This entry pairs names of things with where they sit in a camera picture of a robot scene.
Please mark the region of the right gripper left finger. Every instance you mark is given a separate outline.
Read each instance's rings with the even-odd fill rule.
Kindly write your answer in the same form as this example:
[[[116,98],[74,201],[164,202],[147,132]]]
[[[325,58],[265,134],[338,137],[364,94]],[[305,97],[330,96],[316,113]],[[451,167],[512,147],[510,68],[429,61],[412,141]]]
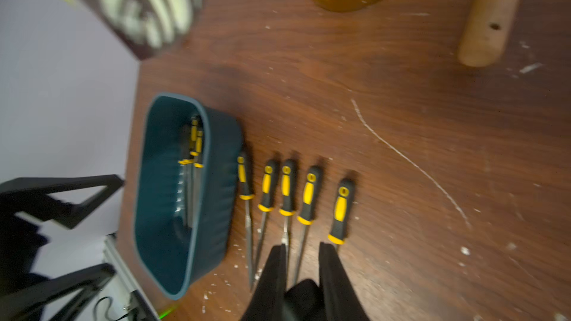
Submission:
[[[286,247],[275,245],[266,260],[251,301],[240,319],[245,321],[281,320],[285,289]]]

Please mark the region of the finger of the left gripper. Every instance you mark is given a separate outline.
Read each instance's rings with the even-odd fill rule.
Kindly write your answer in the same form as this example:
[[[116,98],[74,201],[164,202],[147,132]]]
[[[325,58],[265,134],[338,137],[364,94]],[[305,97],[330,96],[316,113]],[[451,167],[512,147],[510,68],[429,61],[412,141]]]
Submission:
[[[1,184],[1,221],[24,212],[41,221],[54,220],[73,229],[124,185],[117,175],[81,178],[16,178]],[[102,187],[79,204],[52,197],[55,193]]]
[[[51,319],[75,320],[115,274],[112,265],[102,263],[55,279],[36,273],[18,276],[1,289],[1,319],[40,320],[46,306],[74,294]]]

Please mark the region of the teal plastic storage box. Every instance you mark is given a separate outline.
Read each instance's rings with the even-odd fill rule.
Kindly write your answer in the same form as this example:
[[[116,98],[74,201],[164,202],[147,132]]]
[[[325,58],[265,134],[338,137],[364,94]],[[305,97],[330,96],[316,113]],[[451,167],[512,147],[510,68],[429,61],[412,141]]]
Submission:
[[[190,227],[182,222],[182,141],[194,116],[205,132],[203,167]],[[238,120],[182,95],[156,96],[147,113],[133,221],[141,264],[171,300],[225,257],[243,136]]]

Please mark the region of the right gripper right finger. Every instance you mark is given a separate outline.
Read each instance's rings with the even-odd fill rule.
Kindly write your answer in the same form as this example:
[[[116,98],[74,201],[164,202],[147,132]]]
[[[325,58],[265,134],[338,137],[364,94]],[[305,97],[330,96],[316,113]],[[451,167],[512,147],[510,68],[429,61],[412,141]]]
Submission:
[[[319,246],[319,284],[327,320],[369,320],[338,252],[329,243]]]

